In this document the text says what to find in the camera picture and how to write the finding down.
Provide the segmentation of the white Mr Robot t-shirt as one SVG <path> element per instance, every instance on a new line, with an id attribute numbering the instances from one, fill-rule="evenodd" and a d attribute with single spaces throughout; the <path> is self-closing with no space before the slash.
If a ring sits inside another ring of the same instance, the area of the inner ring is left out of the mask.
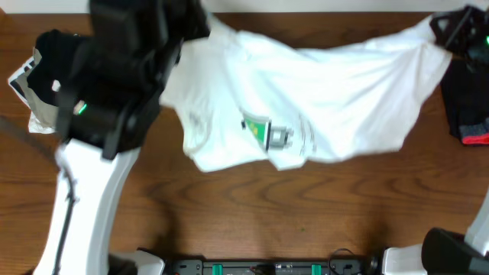
<path id="1" fill-rule="evenodd" d="M 207 38 L 183 45 L 160 97 L 203 172 L 257 160 L 290 170 L 397 151 L 452 60 L 428 20 L 328 50 L 209 23 Z"/>

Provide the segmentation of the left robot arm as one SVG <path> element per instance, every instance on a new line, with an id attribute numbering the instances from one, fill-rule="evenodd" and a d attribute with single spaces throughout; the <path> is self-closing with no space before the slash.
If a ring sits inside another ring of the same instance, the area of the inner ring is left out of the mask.
<path id="1" fill-rule="evenodd" d="M 92 1 L 93 35 L 58 93 L 57 191 L 37 274 L 161 274 L 146 252 L 110 254 L 121 191 L 183 43 L 209 35 L 197 0 Z"/>

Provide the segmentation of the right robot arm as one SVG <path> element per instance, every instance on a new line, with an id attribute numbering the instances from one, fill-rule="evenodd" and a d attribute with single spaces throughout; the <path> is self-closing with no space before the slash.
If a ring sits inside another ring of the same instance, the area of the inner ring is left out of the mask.
<path id="1" fill-rule="evenodd" d="M 436 44 L 455 55 L 442 80 L 452 133 L 464 145 L 488 144 L 488 13 L 468 5 L 430 21 Z M 390 247 L 366 263 L 367 274 L 486 274 L 488 202 L 465 234 L 432 228 L 422 244 Z"/>

